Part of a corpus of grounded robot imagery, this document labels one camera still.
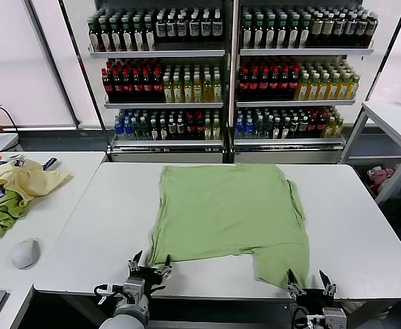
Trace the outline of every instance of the floor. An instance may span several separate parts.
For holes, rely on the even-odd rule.
[[[101,135],[87,133],[79,137],[65,136],[62,138],[54,136],[46,136],[44,138],[40,138],[39,136],[24,136],[21,139],[21,146],[25,151],[106,151],[107,140]],[[364,136],[353,153],[353,156],[358,157],[384,155],[401,155],[401,149],[384,134],[368,134]],[[173,314],[171,317],[172,320],[180,321],[181,317],[187,314],[194,317],[198,315],[195,312],[181,312],[181,306],[170,305],[168,304],[169,302],[165,303],[155,304],[154,309],[150,306],[152,317],[155,319],[168,319],[168,314],[171,313]],[[206,302],[202,305],[202,319],[205,321],[205,314],[207,314],[206,318],[208,321],[219,321],[218,317],[223,317],[223,314],[226,313],[224,310],[228,310],[231,319],[236,319],[235,317],[237,317],[239,321],[249,323],[264,320],[266,322],[273,321],[276,324],[272,328],[290,328],[290,319],[284,316],[283,309],[281,309],[283,306],[278,308],[278,305],[265,304],[262,307],[259,305],[255,307],[254,305],[246,304],[244,308],[241,308],[241,305],[230,305],[227,307],[223,305],[217,307],[214,302]],[[61,296],[38,294],[31,303],[19,328],[31,329],[41,327],[48,329],[96,328],[70,307]],[[373,319],[360,326],[359,329],[401,329],[401,303],[393,307],[386,319]]]

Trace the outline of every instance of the white shelf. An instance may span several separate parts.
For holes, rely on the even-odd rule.
[[[302,48],[302,49],[240,49],[240,56],[274,56],[274,55],[370,55],[372,48]]]
[[[356,101],[238,101],[236,105],[239,108],[259,108],[259,107],[277,107],[277,106],[342,106],[352,105]]]
[[[104,107],[107,109],[119,108],[157,108],[157,109],[173,109],[173,108],[222,108],[223,102],[215,103],[109,103],[106,102]]]

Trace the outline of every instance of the metal frame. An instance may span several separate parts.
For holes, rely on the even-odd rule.
[[[391,137],[399,146],[401,146],[401,138],[398,134],[394,133],[392,127],[389,127],[386,122],[382,121],[379,117],[371,113],[365,106],[362,106],[360,115],[354,124],[350,139],[346,143],[345,149],[341,155],[340,163],[347,164],[350,159],[352,148],[356,145],[363,128],[366,125],[366,121],[371,119],[376,125],[378,125],[389,137]],[[389,199],[396,186],[401,183],[401,164],[397,168],[396,172],[388,183],[383,187],[381,192],[377,195],[375,201],[378,205],[383,204]]]

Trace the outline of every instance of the beverage refrigerator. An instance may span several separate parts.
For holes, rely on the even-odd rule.
[[[366,63],[368,2],[59,0],[114,161],[270,163],[338,161],[399,28]]]

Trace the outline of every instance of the yellow cloth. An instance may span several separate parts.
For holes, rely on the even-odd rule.
[[[22,167],[15,167],[16,161],[21,160],[0,165],[0,185],[21,195],[20,207],[25,207],[34,197],[48,194],[71,177],[70,173],[43,171],[41,164],[29,159],[24,159]]]

